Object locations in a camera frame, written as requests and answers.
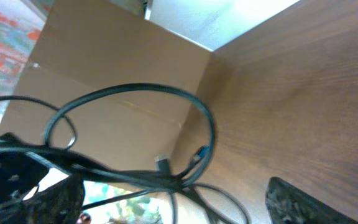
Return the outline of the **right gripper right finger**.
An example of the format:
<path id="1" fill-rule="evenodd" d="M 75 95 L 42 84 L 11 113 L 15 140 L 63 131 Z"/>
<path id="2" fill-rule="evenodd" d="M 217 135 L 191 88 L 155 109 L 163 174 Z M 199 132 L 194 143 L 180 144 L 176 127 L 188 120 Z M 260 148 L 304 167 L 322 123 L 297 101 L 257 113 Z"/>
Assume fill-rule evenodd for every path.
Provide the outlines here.
<path id="1" fill-rule="evenodd" d="M 358 224 L 279 177 L 270 178 L 265 204 L 273 224 Z"/>

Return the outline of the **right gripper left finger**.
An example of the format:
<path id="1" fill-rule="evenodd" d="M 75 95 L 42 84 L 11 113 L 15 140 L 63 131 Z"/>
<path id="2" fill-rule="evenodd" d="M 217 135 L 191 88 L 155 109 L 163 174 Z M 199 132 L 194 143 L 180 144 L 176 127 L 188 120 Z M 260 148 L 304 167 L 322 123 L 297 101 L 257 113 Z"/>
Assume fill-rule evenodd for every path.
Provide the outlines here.
<path id="1" fill-rule="evenodd" d="M 76 223 L 84 198 L 83 179 L 71 175 L 27 200 L 0 203 L 0 224 Z"/>

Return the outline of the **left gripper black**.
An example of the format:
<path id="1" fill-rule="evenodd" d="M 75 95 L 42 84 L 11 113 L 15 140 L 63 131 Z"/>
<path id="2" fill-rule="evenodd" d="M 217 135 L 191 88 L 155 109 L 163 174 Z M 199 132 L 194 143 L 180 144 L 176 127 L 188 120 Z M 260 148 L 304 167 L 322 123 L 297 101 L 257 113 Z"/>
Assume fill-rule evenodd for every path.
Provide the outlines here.
<path id="1" fill-rule="evenodd" d="M 0 152 L 0 204 L 32 190 L 49 168 L 18 152 Z"/>

